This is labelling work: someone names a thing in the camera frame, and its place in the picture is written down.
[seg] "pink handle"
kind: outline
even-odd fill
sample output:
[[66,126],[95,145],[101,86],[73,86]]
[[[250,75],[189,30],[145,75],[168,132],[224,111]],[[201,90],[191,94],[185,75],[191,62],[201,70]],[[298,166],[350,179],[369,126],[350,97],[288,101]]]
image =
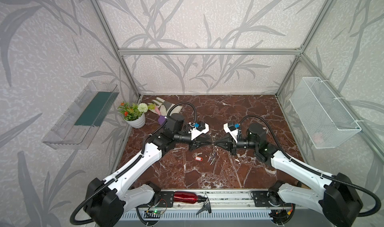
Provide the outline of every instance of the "pink handle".
[[157,108],[156,105],[155,105],[155,111],[156,111],[156,113],[157,113],[158,115],[161,115],[160,110]]

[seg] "robotic arm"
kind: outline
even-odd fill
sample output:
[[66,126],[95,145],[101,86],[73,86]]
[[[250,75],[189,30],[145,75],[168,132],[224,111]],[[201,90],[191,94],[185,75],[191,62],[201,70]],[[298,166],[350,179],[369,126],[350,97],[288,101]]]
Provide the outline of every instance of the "robotic arm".
[[[189,123],[189,131],[186,128],[182,131],[184,117],[181,114],[175,113],[170,116],[172,110],[182,104],[192,106],[195,112],[194,123]],[[136,189],[128,189],[147,168],[174,149],[176,143],[189,144],[190,151],[211,144],[210,137],[206,135],[209,126],[202,121],[196,123],[196,109],[192,104],[179,103],[174,105],[168,113],[166,121],[144,140],[143,147],[136,156],[102,181],[95,178],[89,183],[86,199],[70,217],[71,224],[83,225],[94,221],[101,227],[111,227],[116,224],[124,212],[142,204],[157,204],[160,200],[160,189],[154,184],[143,184]],[[91,219],[75,219],[81,208]]]
[[[266,141],[266,130],[259,123],[250,124],[246,137],[242,138],[241,124],[249,117],[258,118],[264,122],[277,146]],[[356,217],[372,215],[380,210],[380,199],[371,191],[352,184],[347,176],[342,173],[334,176],[320,171],[285,153],[271,127],[263,118],[249,115],[244,117],[240,124],[233,124],[233,122],[224,124],[224,130],[228,135],[216,141],[216,145],[233,155],[236,155],[238,148],[254,149],[254,156],[260,162],[286,172],[310,188],[301,188],[278,181],[268,190],[268,201],[271,205],[281,201],[298,204],[324,214],[338,227],[350,227]],[[374,208],[367,212],[359,212],[363,203],[357,194],[357,189],[375,199]]]

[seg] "transparent plastic bin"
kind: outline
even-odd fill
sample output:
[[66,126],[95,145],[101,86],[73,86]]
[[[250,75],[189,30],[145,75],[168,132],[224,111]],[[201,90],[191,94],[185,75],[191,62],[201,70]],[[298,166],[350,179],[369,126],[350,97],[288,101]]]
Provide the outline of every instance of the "transparent plastic bin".
[[317,149],[335,148],[361,131],[319,77],[304,77],[290,101]]
[[54,149],[87,149],[118,95],[117,84],[91,80],[43,143]]

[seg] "brown marble surface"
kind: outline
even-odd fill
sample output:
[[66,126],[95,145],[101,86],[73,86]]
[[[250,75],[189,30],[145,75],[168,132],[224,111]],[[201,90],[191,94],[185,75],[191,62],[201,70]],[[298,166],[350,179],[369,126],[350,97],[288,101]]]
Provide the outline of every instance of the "brown marble surface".
[[[220,139],[225,135],[223,124],[232,120],[235,123],[247,114],[262,116],[270,124],[285,151],[302,160],[294,138],[288,128],[281,109],[273,95],[170,95],[144,96],[143,103],[160,97],[171,103],[191,102],[197,109],[198,121],[209,124],[210,136]],[[181,113],[185,123],[192,121],[192,109],[183,106]],[[119,167],[129,161],[141,148],[142,140],[147,134],[159,127],[158,115],[148,111],[146,124],[140,129],[132,129]],[[246,130],[255,118],[248,118],[242,124]],[[267,141],[274,144],[268,134]],[[269,188],[276,180],[295,184],[295,179],[282,171],[276,171],[258,162],[253,150],[238,150],[237,156],[218,148],[218,159],[214,164],[208,162],[213,152],[213,145],[204,146],[190,152],[187,144],[176,144],[176,148],[163,156],[160,161],[149,167],[134,183],[138,187],[148,181],[162,189],[206,189],[206,188]],[[199,154],[203,161],[195,160]]]

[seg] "wall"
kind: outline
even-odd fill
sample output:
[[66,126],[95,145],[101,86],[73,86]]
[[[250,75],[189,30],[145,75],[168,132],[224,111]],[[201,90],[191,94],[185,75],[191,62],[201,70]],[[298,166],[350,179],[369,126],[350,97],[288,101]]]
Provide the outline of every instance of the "wall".
[[[324,0],[99,2],[119,48],[297,48]],[[276,55],[125,56],[142,93],[272,93],[290,60]]]
[[[341,92],[362,119],[383,139],[384,0],[337,0],[305,54]],[[302,64],[279,96],[288,122],[307,162],[334,174],[342,172],[384,200],[383,164],[360,134],[333,149],[314,148],[289,99],[302,77],[311,76]],[[373,199],[360,192],[364,210]],[[353,226],[378,227],[384,211],[358,218]]]
[[[70,226],[88,183],[110,171],[126,128],[117,106],[136,98],[88,0],[0,3],[0,226]],[[90,80],[120,94],[89,148],[43,144]]]

